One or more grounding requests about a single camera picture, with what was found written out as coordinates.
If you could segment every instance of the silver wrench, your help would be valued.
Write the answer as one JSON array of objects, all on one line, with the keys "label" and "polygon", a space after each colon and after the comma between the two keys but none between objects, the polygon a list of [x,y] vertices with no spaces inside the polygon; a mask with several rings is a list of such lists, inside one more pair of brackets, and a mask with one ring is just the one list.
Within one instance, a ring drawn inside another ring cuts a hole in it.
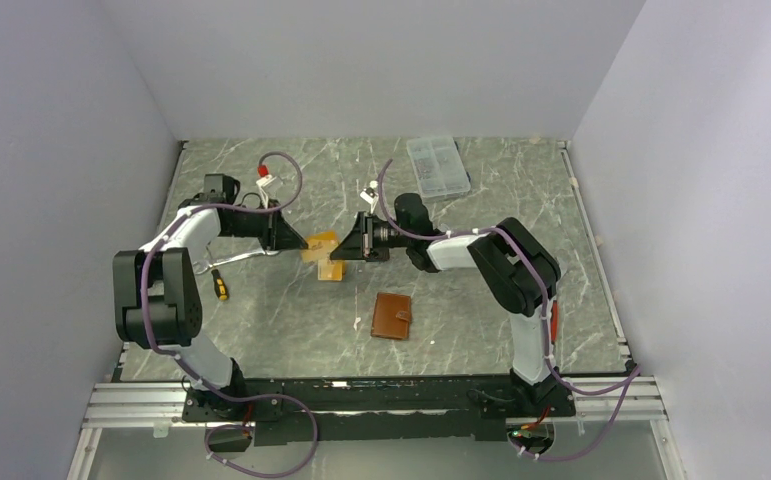
[{"label": "silver wrench", "polygon": [[193,265],[194,267],[194,273],[196,273],[197,275],[202,275],[203,273],[208,272],[214,267],[219,267],[220,265],[237,262],[239,260],[246,260],[247,258],[258,257],[261,255],[267,255],[272,257],[273,255],[279,255],[279,250],[265,250],[259,247],[259,248],[256,248],[255,250],[241,252],[236,255],[230,255],[228,257],[220,257],[219,259],[214,260],[213,262],[210,262],[208,260],[198,260],[196,262],[192,262],[191,265]]}]

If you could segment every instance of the gray marble surface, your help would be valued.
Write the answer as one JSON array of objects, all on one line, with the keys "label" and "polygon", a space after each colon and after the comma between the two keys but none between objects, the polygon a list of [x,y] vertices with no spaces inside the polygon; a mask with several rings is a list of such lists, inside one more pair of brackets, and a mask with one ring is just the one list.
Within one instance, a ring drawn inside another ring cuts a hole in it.
[{"label": "gray marble surface", "polygon": [[[567,267],[559,285],[561,320],[556,357],[563,372],[622,370],[617,335],[582,217],[555,141],[458,138],[471,175],[471,192],[428,204],[433,222],[452,228],[483,227],[507,216],[520,219]],[[360,186],[374,179],[388,158],[385,192],[417,191],[405,138],[220,139],[188,142],[172,186],[167,220],[183,199],[202,190],[206,173],[241,180],[243,191],[257,178],[258,157],[282,150],[304,171],[303,192],[284,215],[303,236],[335,230],[343,238],[366,204]],[[281,158],[268,160],[292,191],[293,170]],[[252,239],[219,238],[215,257],[248,250]],[[512,340],[508,316],[475,270],[418,272],[405,254],[373,264],[351,262],[340,283],[317,280],[314,265],[299,252],[259,257],[221,267],[230,299],[214,296],[210,275],[197,277],[203,329],[238,360],[250,377],[444,375],[507,372]],[[370,336],[378,292],[412,297],[409,339]],[[354,328],[356,318],[360,318]],[[172,361],[129,350],[123,380],[178,379]]]}]

